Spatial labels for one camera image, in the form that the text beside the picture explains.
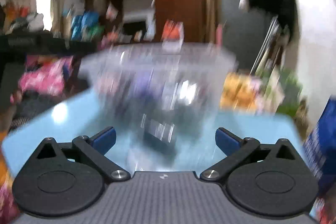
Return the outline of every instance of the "blue table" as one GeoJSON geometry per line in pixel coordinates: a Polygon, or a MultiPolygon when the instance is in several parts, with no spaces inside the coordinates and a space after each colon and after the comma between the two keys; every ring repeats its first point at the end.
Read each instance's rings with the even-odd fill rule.
{"type": "Polygon", "coordinates": [[[162,153],[143,141],[141,134],[131,127],[123,128],[100,106],[95,92],[87,90],[35,118],[28,125],[9,135],[2,144],[2,152],[9,170],[16,176],[45,137],[57,142],[70,142],[79,135],[92,136],[108,126],[117,131],[117,142],[106,157],[128,170],[182,171],[203,170],[225,157],[215,144],[215,132],[224,127],[237,136],[254,137],[261,143],[275,143],[289,139],[301,156],[302,143],[292,121],[281,115],[247,115],[219,111],[206,118],[198,132],[179,135],[174,153],[162,153]]]}

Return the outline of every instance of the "metal screw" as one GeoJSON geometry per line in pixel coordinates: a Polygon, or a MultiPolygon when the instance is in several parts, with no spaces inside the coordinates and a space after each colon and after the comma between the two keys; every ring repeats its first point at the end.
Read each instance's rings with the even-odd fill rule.
{"type": "Polygon", "coordinates": [[[127,177],[127,173],[124,170],[115,170],[111,173],[111,176],[114,179],[124,179],[127,177]]]}
{"type": "Polygon", "coordinates": [[[215,179],[219,177],[219,173],[216,170],[205,170],[202,175],[207,179],[215,179]]]}

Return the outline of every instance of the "pink fabric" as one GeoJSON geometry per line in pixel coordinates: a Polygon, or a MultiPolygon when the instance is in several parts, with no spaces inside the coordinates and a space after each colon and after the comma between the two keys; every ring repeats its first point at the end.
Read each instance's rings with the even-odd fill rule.
{"type": "Polygon", "coordinates": [[[64,89],[63,66],[70,68],[71,62],[72,57],[61,58],[36,71],[26,72],[19,80],[19,88],[22,92],[35,90],[40,94],[60,95],[64,89]]]}

